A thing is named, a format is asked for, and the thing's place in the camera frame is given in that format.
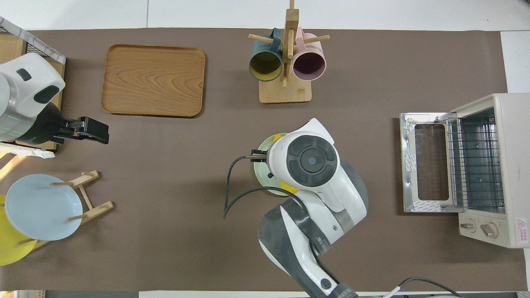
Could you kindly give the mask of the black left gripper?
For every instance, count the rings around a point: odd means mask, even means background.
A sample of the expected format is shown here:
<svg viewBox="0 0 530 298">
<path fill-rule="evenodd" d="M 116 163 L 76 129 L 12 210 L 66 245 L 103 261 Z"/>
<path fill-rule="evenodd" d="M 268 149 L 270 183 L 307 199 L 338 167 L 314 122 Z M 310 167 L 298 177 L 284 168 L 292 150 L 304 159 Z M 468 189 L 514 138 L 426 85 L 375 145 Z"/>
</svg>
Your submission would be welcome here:
<svg viewBox="0 0 530 298">
<path fill-rule="evenodd" d="M 108 125 L 101 123 L 89 117 L 80 117 L 78 119 L 65 119 L 66 124 L 63 128 L 63 138 L 97 141 L 101 144 L 108 144 L 110 135 L 108 134 Z"/>
</svg>

